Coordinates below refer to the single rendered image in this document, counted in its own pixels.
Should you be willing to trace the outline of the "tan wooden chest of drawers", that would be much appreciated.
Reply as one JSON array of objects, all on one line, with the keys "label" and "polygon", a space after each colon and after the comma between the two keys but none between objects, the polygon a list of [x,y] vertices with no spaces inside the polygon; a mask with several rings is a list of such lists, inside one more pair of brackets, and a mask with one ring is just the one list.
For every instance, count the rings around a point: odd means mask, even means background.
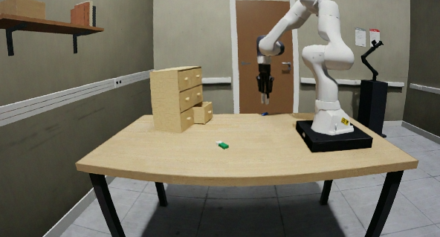
[{"label": "tan wooden chest of drawers", "polygon": [[[191,68],[201,68],[201,66]],[[182,69],[183,68],[183,69]],[[191,68],[177,67],[168,71],[150,71],[150,88],[152,113],[155,131],[183,133],[181,127],[181,110],[178,86],[178,71]]]}]

